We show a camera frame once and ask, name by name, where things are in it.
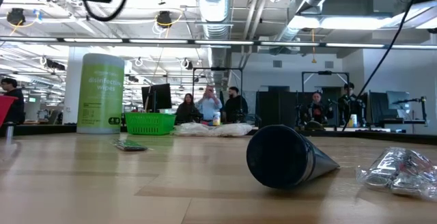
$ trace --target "plastic wrap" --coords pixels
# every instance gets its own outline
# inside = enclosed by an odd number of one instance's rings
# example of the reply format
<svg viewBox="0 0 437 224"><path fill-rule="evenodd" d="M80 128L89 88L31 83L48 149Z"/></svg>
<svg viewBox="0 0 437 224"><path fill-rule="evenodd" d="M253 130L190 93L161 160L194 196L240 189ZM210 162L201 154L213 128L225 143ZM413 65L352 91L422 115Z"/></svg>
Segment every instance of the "plastic wrap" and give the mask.
<svg viewBox="0 0 437 224"><path fill-rule="evenodd" d="M172 132L176 136L237 137L247 135L252 130L249 124L226 124L206 126L194 122L181 124Z"/></svg>
<svg viewBox="0 0 437 224"><path fill-rule="evenodd" d="M437 201L437 167L418 152L387 148L369 169L356 169L367 188Z"/></svg>

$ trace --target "white shirt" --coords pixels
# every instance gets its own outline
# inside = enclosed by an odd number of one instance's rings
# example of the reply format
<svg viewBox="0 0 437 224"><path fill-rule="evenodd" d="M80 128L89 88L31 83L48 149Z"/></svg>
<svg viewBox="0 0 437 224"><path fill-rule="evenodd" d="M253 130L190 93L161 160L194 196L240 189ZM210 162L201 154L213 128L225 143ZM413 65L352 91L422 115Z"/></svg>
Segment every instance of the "white shirt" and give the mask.
<svg viewBox="0 0 437 224"><path fill-rule="evenodd" d="M214 117L214 112L217 112L221 109L222 104L219 99L218 104L215 103L213 98L204 98L199 104L198 109L200 113L203 114L204 120L212 120Z"/></svg>

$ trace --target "person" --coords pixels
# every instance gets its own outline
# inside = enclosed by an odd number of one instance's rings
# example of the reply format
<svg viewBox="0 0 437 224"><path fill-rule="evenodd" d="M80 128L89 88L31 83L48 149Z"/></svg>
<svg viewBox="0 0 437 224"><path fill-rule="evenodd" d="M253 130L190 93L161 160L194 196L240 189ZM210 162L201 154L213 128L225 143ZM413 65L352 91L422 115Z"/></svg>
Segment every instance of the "person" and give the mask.
<svg viewBox="0 0 437 224"><path fill-rule="evenodd" d="M211 122L214 119L214 113L220 111L222 104L214 95L214 88L212 86L206 86L203 98L197 103L197 108L203 115L203 121L205 122Z"/></svg>
<svg viewBox="0 0 437 224"><path fill-rule="evenodd" d="M333 108L326 106L322 102L322 93L319 91L313 92L313 101L308 105L308 114L311 120L320 124L327 123L327 119L334 117Z"/></svg>
<svg viewBox="0 0 437 224"><path fill-rule="evenodd" d="M245 118L249 109L247 108L246 100L239 94L240 90L237 87L230 87L227 90L229 100L225 104L225 121L236 123L238 121L245 122Z"/></svg>
<svg viewBox="0 0 437 224"><path fill-rule="evenodd" d="M354 94L355 85L353 83L343 86L344 95L338 99L340 112L340 125L344 125L351 114L356 114L358 121L365 125L364 108L365 104Z"/></svg>
<svg viewBox="0 0 437 224"><path fill-rule="evenodd" d="M1 88L6 91L4 96L17 97L6 115L4 122L14 122L15 124L22 124L25 121L25 99L21 89L17 89L17 82L11 78L4 78L1 80Z"/></svg>
<svg viewBox="0 0 437 224"><path fill-rule="evenodd" d="M198 114L199 111L194 105L193 95L185 94L184 102L179 105L178 110L176 111L176 122L192 122L193 118Z"/></svg>

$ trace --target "woman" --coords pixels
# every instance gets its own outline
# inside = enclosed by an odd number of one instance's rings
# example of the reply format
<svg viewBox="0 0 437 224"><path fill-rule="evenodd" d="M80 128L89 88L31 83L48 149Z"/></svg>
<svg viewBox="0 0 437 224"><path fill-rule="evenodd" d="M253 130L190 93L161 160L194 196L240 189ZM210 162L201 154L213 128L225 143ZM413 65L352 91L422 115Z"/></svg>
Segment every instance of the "woman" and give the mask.
<svg viewBox="0 0 437 224"><path fill-rule="evenodd" d="M334 117L333 108L323 104L322 93L319 91L313 92L313 102L308 106L308 116L321 124Z"/></svg>
<svg viewBox="0 0 437 224"><path fill-rule="evenodd" d="M199 115L199 110L196 109L191 94L185 94L184 102L179 105L176 111L176 122L185 123L192 122L194 117Z"/></svg>

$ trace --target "red object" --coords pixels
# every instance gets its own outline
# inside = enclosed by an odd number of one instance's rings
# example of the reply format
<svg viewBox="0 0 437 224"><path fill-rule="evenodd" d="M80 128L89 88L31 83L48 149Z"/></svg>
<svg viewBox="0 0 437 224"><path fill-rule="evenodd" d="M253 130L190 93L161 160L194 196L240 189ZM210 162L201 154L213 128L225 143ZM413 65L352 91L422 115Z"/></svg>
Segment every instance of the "red object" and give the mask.
<svg viewBox="0 0 437 224"><path fill-rule="evenodd" d="M9 108L11 107L11 104L18 100L17 97L11 97L11 96L0 96L0 127L3 124L3 121L6 118L6 115L8 114Z"/></svg>

